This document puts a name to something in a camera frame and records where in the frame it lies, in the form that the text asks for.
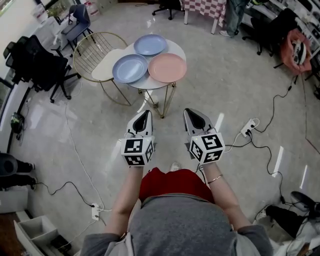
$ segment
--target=plate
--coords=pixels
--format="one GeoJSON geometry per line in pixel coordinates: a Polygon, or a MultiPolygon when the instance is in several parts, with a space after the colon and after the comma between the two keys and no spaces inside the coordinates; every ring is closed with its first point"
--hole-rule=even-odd
{"type": "Polygon", "coordinates": [[[148,70],[148,62],[139,54],[129,54],[120,58],[113,66],[112,75],[120,83],[132,83],[140,78],[148,70]]]}
{"type": "Polygon", "coordinates": [[[167,41],[158,34],[146,34],[134,42],[134,50],[141,55],[155,55],[167,47],[167,41]]]}
{"type": "Polygon", "coordinates": [[[173,83],[185,76],[187,63],[176,54],[162,53],[150,61],[148,70],[153,79],[173,83]]]}

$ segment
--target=blue chair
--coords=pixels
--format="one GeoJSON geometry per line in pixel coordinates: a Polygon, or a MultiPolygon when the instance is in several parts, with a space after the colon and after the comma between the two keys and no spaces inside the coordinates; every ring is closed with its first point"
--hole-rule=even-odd
{"type": "Polygon", "coordinates": [[[79,4],[76,6],[73,16],[77,19],[76,25],[69,25],[61,33],[65,35],[66,39],[68,40],[68,44],[74,51],[75,49],[73,47],[73,44],[75,47],[77,47],[77,38],[81,34],[83,34],[86,37],[85,31],[87,31],[89,35],[91,35],[93,32],[89,29],[91,23],[86,6],[84,4],[79,4]]]}

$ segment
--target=pink plate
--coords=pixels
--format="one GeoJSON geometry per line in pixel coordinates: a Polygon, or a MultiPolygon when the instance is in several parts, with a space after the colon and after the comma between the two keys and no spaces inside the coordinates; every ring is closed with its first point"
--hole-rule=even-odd
{"type": "Polygon", "coordinates": [[[154,57],[148,66],[150,76],[163,83],[180,80],[187,72],[187,63],[173,53],[162,53],[154,57]]]}

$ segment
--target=gray pants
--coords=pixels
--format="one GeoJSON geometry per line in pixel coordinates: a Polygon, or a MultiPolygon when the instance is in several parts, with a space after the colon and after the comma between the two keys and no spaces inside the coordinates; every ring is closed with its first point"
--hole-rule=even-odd
{"type": "Polygon", "coordinates": [[[226,31],[233,38],[238,33],[238,27],[250,0],[227,0],[225,7],[226,31]]]}

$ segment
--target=black office chair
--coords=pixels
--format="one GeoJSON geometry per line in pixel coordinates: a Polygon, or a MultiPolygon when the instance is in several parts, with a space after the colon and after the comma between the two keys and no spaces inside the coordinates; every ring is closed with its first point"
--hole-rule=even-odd
{"type": "Polygon", "coordinates": [[[159,9],[155,10],[152,15],[155,16],[157,12],[164,11],[164,10],[169,10],[170,11],[170,16],[169,20],[171,21],[172,18],[172,10],[181,10],[181,5],[179,0],[160,0],[160,6],[159,9]]]}
{"type": "Polygon", "coordinates": [[[256,54],[260,55],[264,46],[270,49],[270,56],[273,56],[276,45],[282,42],[289,31],[298,27],[295,21],[296,17],[297,15],[287,8],[282,10],[270,23],[265,23],[257,18],[251,18],[254,35],[244,36],[242,39],[254,40],[259,44],[259,49],[256,54]]]}
{"type": "Polygon", "coordinates": [[[67,71],[71,70],[66,58],[48,52],[35,35],[25,42],[19,40],[9,52],[10,55],[5,64],[15,70],[12,79],[15,84],[20,80],[25,82],[31,80],[36,92],[40,90],[47,92],[55,86],[50,97],[51,103],[55,102],[53,97],[61,86],[64,96],[68,100],[71,99],[71,96],[66,93],[64,81],[75,76],[81,78],[81,76],[78,73],[66,76],[67,71]]]}

